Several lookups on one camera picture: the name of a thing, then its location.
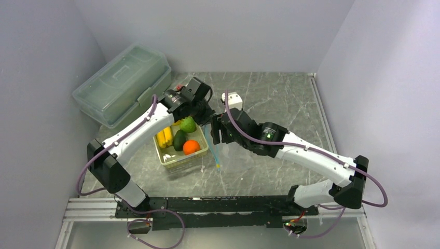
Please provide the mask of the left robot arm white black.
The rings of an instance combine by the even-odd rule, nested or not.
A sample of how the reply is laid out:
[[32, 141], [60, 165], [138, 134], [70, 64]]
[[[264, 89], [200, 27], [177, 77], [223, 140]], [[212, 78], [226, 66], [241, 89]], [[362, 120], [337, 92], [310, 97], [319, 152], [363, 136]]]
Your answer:
[[206, 99], [212, 94], [209, 85], [194, 77], [179, 90], [153, 95], [150, 108], [134, 122], [102, 143], [92, 140], [88, 144], [88, 162], [81, 173], [89, 171], [103, 189], [129, 206], [133, 216], [144, 217], [150, 210], [150, 198], [123, 166], [145, 142], [175, 122], [191, 117], [200, 126], [207, 124], [215, 113]]

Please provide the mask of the pale green perforated basket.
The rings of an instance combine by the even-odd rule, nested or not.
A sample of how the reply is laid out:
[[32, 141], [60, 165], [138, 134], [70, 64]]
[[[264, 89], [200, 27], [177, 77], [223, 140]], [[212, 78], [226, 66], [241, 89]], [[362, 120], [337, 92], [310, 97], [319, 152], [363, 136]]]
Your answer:
[[[179, 126], [171, 125], [169, 127], [171, 127], [172, 129], [173, 136], [176, 134], [178, 130], [180, 130]], [[197, 129], [195, 132], [186, 133], [186, 136], [187, 136], [187, 140], [197, 141], [201, 146], [201, 150], [190, 155], [185, 155], [183, 151], [175, 151], [173, 145], [167, 148], [160, 148], [157, 145], [156, 136], [154, 136], [154, 142], [156, 145], [156, 151], [160, 163], [168, 170], [174, 169], [177, 166], [183, 163], [187, 163], [188, 161], [193, 160], [195, 158], [204, 156], [208, 152], [209, 147], [205, 139], [204, 132], [199, 125], [197, 125]]]

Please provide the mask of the clear zip top bag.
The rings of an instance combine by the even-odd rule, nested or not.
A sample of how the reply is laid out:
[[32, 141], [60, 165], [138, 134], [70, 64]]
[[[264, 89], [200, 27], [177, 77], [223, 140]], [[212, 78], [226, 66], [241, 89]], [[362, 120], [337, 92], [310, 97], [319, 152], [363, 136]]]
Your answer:
[[228, 162], [228, 154], [229, 154], [229, 148], [228, 145], [219, 143], [214, 145], [213, 139], [211, 137], [211, 125], [205, 125], [203, 127], [204, 136], [207, 141], [209, 150], [213, 154], [216, 168], [218, 171], [227, 171], [227, 162]]

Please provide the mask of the orange fruit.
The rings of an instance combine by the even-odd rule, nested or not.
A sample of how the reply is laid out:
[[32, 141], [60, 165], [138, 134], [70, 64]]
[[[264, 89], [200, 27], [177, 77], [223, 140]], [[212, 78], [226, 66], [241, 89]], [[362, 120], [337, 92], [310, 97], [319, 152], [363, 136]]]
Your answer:
[[187, 140], [183, 145], [183, 153], [190, 155], [201, 150], [200, 144], [195, 140]]

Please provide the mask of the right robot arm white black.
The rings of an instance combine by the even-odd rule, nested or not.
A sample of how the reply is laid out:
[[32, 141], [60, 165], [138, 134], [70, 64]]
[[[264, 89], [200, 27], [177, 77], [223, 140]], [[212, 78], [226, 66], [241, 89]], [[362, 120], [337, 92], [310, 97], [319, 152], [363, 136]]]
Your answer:
[[257, 123], [237, 108], [211, 119], [214, 144], [239, 144], [259, 156], [279, 158], [307, 167], [327, 179], [307, 186], [290, 188], [286, 209], [299, 215], [313, 205], [336, 202], [344, 208], [362, 205], [369, 160], [364, 156], [344, 157], [331, 153], [299, 138], [287, 128], [273, 122]]

